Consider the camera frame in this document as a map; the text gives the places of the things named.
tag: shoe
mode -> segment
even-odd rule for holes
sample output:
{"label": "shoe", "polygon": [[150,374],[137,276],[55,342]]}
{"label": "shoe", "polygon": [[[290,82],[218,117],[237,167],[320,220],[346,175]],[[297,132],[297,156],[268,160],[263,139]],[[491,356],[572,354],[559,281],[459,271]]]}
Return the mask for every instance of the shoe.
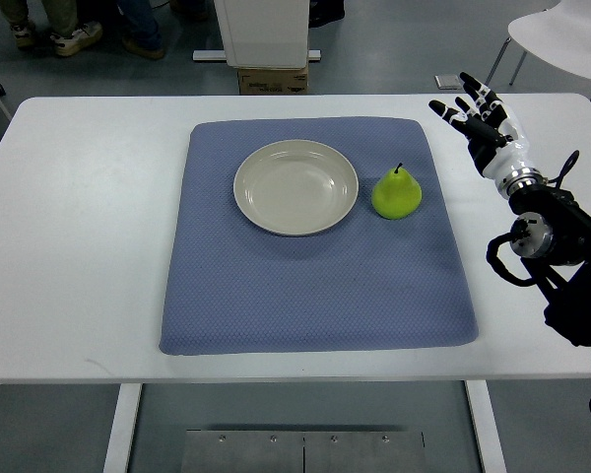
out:
{"label": "shoe", "polygon": [[173,12],[185,15],[193,22],[205,22],[208,20],[208,10],[191,10],[186,5],[182,4],[180,0],[170,0],[168,6]]}
{"label": "shoe", "polygon": [[80,50],[92,46],[102,37],[102,25],[99,22],[87,22],[72,32],[70,37],[57,33],[50,35],[55,45],[55,54],[62,57],[74,56]]}
{"label": "shoe", "polygon": [[346,12],[344,11],[344,7],[340,7],[339,9],[331,9],[329,7],[324,7],[323,4],[315,4],[314,7],[311,7],[308,12],[308,27],[309,28],[319,28],[327,25],[331,22],[337,22],[338,20],[343,19],[346,16]]}
{"label": "shoe", "polygon": [[122,45],[128,52],[132,54],[137,54],[141,57],[145,57],[147,59],[152,59],[157,61],[158,59],[162,59],[165,55],[165,51],[160,49],[145,49],[144,47],[140,46],[136,39],[131,36],[130,34],[124,34],[122,37]]}
{"label": "shoe", "polygon": [[32,49],[37,43],[35,23],[27,20],[25,25],[11,25],[11,34],[16,39],[18,49]]}

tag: jeans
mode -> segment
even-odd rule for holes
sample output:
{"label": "jeans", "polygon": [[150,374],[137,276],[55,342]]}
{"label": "jeans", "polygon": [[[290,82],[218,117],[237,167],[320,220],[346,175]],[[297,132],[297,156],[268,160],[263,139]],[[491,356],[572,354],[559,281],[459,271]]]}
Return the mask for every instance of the jeans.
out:
{"label": "jeans", "polygon": [[199,13],[206,11],[206,0],[179,0],[189,11]]}
{"label": "jeans", "polygon": [[129,31],[140,47],[155,51],[162,48],[160,27],[149,0],[116,0],[129,23]]}

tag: table leg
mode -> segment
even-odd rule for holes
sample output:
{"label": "table leg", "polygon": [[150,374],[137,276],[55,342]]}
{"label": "table leg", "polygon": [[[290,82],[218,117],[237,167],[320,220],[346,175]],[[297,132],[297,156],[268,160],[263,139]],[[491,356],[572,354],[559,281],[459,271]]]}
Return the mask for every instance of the table leg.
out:
{"label": "table leg", "polygon": [[465,381],[475,439],[485,473],[505,473],[505,460],[494,421],[489,388],[482,379]]}
{"label": "table leg", "polygon": [[103,473],[125,473],[127,471],[141,392],[141,383],[120,385]]}

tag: blue cloth mat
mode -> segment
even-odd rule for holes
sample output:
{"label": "blue cloth mat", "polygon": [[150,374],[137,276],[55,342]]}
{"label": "blue cloth mat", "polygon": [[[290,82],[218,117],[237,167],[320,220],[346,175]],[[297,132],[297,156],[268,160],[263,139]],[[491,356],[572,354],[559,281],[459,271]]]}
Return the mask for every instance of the blue cloth mat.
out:
{"label": "blue cloth mat", "polygon": [[[232,183],[257,149],[306,139],[335,148],[360,180],[331,229],[277,236],[239,211]],[[370,205],[402,162],[423,202],[397,221]],[[160,349],[170,355],[462,345],[477,322],[425,133],[413,120],[338,117],[204,123],[191,133]]]}

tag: ceramic plate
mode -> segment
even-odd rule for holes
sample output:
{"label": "ceramic plate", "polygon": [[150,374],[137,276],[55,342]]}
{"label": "ceramic plate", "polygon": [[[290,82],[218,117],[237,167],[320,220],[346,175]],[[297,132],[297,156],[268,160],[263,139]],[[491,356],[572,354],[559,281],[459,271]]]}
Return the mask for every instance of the ceramic plate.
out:
{"label": "ceramic plate", "polygon": [[359,181],[337,150],[306,140],[255,151],[234,177],[234,198],[251,222],[269,232],[301,236],[340,222],[357,200]]}

